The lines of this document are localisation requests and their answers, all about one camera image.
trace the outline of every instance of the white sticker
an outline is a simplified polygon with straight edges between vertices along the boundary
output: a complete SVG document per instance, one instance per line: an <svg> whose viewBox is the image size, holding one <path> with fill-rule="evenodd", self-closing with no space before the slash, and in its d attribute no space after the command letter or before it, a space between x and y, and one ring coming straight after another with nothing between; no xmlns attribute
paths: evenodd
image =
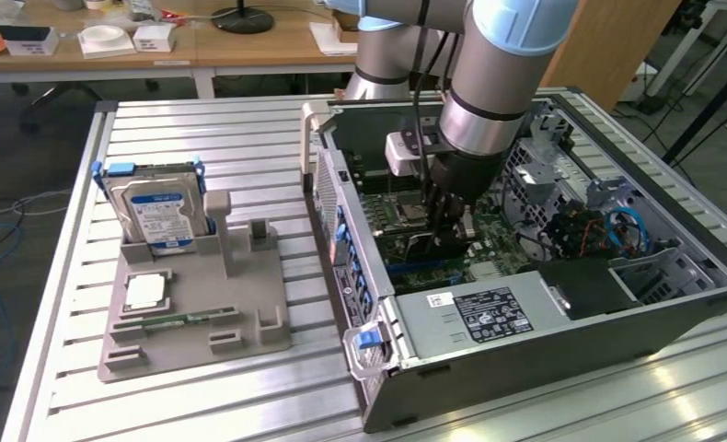
<svg viewBox="0 0 727 442"><path fill-rule="evenodd" d="M453 304L453 294L450 292L436 293L434 295L425 295L425 300L428 301L428 306L441 307L449 306Z"/></svg>
<svg viewBox="0 0 727 442"><path fill-rule="evenodd" d="M188 60L157 60L153 62L154 66L186 66L192 64Z"/></svg>
<svg viewBox="0 0 727 442"><path fill-rule="evenodd" d="M142 236L154 254L181 252L192 243L189 217L180 212L182 204L180 193L132 197L133 212Z"/></svg>

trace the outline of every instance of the barcode sticker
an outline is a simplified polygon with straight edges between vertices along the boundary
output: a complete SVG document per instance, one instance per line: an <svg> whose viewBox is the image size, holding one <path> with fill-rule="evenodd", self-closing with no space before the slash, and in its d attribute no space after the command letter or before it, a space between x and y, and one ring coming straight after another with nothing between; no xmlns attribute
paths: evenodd
<svg viewBox="0 0 727 442"><path fill-rule="evenodd" d="M425 300L428 301L428 306L441 307L449 306L453 304L453 294L450 292L436 293L434 295L425 295Z"/></svg>

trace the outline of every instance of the white chip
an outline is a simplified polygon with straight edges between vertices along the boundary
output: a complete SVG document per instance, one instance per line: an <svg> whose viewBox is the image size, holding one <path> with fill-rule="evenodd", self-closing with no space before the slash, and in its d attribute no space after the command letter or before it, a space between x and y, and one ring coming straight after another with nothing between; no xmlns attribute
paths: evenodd
<svg viewBox="0 0 727 442"><path fill-rule="evenodd" d="M132 308L156 307L164 299L164 276L160 274L140 274L129 280L126 290L126 305Z"/></svg>

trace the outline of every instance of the power supply label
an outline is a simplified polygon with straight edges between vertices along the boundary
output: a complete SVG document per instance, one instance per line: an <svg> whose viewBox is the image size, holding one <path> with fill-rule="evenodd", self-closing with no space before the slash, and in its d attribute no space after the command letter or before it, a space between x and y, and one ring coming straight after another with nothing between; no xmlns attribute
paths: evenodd
<svg viewBox="0 0 727 442"><path fill-rule="evenodd" d="M508 287L453 298L472 339L486 343L533 329Z"/></svg>

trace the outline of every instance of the chair leg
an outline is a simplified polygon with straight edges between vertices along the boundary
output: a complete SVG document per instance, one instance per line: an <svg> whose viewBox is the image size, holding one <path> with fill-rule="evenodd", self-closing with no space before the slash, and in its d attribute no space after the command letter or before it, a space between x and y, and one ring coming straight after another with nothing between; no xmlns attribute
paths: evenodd
<svg viewBox="0 0 727 442"><path fill-rule="evenodd" d="M33 114L70 89L70 83L57 83L54 87L44 93L44 95L33 100L30 105L20 112L20 130L22 132L33 134L38 131L38 125L30 121Z"/></svg>

